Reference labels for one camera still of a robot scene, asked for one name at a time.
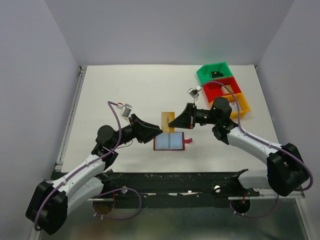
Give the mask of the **gold credit card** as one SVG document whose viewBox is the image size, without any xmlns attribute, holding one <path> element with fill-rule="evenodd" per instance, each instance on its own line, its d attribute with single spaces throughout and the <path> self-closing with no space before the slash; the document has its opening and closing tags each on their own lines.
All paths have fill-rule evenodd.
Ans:
<svg viewBox="0 0 320 240">
<path fill-rule="evenodd" d="M 175 119 L 175 113 L 174 112 L 162 112 L 161 113 L 161 129 L 163 133 L 169 134 L 174 133 L 175 128 L 169 127 L 169 123 L 172 122 Z"/>
</svg>

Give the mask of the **red leather card holder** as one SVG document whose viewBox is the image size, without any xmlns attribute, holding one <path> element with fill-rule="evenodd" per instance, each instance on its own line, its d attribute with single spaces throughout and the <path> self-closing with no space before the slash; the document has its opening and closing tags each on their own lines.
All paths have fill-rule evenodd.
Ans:
<svg viewBox="0 0 320 240">
<path fill-rule="evenodd" d="M 154 151 L 184 151 L 185 146 L 193 142 L 185 138 L 183 132 L 162 133 L 153 140 Z"/>
</svg>

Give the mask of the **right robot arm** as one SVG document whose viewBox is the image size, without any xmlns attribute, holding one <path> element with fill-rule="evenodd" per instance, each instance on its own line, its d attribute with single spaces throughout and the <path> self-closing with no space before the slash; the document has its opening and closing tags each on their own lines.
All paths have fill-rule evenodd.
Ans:
<svg viewBox="0 0 320 240">
<path fill-rule="evenodd" d="M 263 170 L 244 169 L 238 172 L 236 180 L 230 183 L 230 191 L 236 196 L 243 195 L 248 189 L 271 189 L 286 197 L 311 180 L 311 173 L 295 145 L 281 145 L 251 134 L 230 118 L 231 113 L 229 101 L 217 97 L 209 110 L 198 109 L 194 103 L 188 103 L 168 125 L 190 130 L 196 124 L 213 125 L 212 132 L 217 140 L 251 154 L 266 165 Z"/>
</svg>

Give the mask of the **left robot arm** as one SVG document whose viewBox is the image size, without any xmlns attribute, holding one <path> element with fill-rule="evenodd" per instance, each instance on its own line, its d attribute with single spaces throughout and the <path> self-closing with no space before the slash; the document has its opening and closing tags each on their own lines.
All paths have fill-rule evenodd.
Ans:
<svg viewBox="0 0 320 240">
<path fill-rule="evenodd" d="M 44 180 L 36 186 L 25 213 L 36 231 L 43 230 L 52 235 L 65 223 L 76 203 L 97 195 L 107 197 L 111 185 L 97 176 L 114 163 L 118 157 L 117 147 L 133 139 L 146 144 L 163 132 L 159 126 L 145 122 L 135 114 L 128 122 L 119 130 L 109 125 L 101 126 L 96 145 L 84 162 L 57 180 Z"/>
</svg>

